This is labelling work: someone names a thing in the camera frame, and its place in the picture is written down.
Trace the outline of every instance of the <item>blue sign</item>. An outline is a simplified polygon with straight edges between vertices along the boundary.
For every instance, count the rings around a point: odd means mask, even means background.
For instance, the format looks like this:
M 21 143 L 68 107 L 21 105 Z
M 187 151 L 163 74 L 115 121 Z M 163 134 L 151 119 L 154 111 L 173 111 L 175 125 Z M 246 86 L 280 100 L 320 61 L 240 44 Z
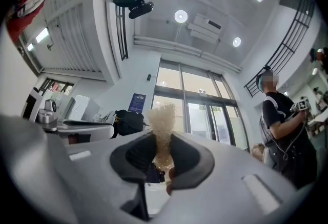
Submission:
M 136 113 L 142 113 L 144 108 L 146 96 L 140 94 L 133 94 L 132 100 L 130 102 L 129 111 Z

